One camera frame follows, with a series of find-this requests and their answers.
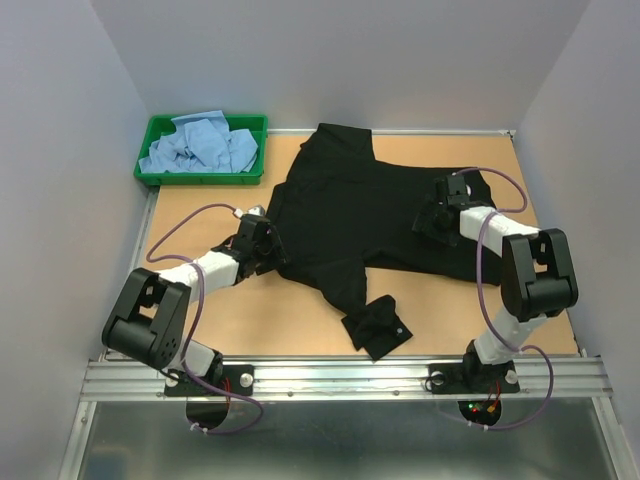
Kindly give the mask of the black long sleeve shirt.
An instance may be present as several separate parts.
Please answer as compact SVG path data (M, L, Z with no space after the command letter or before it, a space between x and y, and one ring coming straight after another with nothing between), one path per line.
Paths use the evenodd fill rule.
M287 255L278 272L318 290L343 315L352 345L379 360L412 337L389 295L367 298L369 268L500 282L500 259L476 244L449 246L413 231L435 182L455 172L434 139L373 136L368 129L321 123L304 141L267 215Z

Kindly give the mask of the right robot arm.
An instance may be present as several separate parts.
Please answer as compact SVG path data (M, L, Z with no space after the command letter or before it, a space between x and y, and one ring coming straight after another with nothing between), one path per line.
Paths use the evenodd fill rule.
M516 393L514 359L531 333L574 306L579 292L566 234L511 219L511 210L474 200L465 170L441 177L412 227L430 240L455 246L462 239L476 253L501 260L502 307L485 320L487 329L467 347L458 363L431 366L425 388L439 395Z

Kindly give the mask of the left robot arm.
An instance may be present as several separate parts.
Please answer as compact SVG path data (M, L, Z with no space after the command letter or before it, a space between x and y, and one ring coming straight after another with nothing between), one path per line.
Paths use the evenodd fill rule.
M132 270L103 328L104 346L157 371L180 373L199 393L222 394L222 355L184 333L189 306L204 308L207 295L286 263L276 227L246 213L225 243L203 256L160 271Z

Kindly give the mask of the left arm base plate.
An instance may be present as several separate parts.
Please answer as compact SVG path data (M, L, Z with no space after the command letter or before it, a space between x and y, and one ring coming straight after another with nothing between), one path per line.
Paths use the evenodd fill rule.
M169 398L211 397L217 393L195 382L187 373L170 370L165 378L163 394ZM220 390L243 396L253 394L255 368L250 364L219 364L212 366L200 380Z

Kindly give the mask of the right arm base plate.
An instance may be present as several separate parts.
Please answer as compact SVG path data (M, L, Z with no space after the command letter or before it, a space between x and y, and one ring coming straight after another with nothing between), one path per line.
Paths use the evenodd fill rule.
M502 394L518 393L518 380L507 381L507 374L515 371L512 362L501 365L481 365L479 371L473 373L469 368L457 363L435 363L429 366L429 374L425 380L428 392L436 395L482 395L500 390Z

